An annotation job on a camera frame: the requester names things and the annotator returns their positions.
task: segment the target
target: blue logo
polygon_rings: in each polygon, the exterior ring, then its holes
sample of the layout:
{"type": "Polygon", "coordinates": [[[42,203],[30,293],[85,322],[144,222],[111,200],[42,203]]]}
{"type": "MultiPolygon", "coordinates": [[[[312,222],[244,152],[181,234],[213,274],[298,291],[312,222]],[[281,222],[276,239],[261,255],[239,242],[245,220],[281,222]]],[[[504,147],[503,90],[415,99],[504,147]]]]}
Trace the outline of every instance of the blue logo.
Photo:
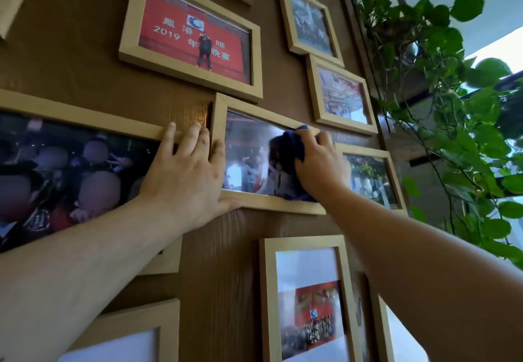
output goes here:
{"type": "Polygon", "coordinates": [[[200,31],[203,31],[203,28],[205,26],[203,20],[199,20],[198,18],[195,18],[192,15],[187,15],[187,24],[200,31]]]}

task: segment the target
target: red banner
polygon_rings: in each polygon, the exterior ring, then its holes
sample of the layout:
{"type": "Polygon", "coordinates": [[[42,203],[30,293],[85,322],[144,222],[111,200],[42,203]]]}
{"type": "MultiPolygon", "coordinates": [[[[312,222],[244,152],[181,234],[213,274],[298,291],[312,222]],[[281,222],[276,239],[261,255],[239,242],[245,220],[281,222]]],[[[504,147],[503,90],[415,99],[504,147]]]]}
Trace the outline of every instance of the red banner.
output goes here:
{"type": "MultiPolygon", "coordinates": [[[[193,65],[198,62],[200,36],[211,40],[213,72],[250,84],[244,74],[239,36],[208,20],[205,12],[188,4],[185,8],[165,0],[147,0],[140,31],[140,46],[193,65]]],[[[207,69],[207,56],[200,60],[207,69]]]]}

